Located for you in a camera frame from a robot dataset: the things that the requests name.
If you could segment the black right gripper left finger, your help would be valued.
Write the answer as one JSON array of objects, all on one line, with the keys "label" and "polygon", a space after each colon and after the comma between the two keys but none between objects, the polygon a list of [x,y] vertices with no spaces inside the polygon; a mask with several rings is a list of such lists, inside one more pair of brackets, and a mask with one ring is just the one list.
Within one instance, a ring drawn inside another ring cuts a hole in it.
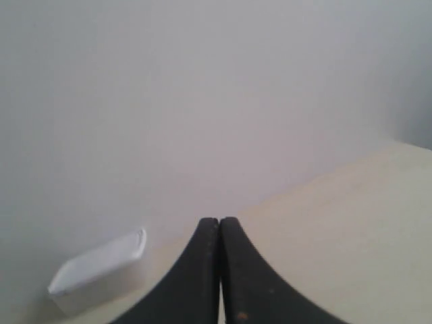
[{"label": "black right gripper left finger", "polygon": [[162,280],[113,323],[217,323],[218,239],[219,221],[202,218],[184,251]]}]

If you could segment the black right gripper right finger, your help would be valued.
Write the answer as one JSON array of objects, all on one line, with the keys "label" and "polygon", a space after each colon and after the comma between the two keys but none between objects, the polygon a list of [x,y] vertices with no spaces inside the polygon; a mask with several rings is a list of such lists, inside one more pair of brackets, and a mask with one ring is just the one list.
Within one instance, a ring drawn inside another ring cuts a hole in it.
[{"label": "black right gripper right finger", "polygon": [[219,245],[227,323],[343,323],[280,277],[237,218],[221,220]]}]

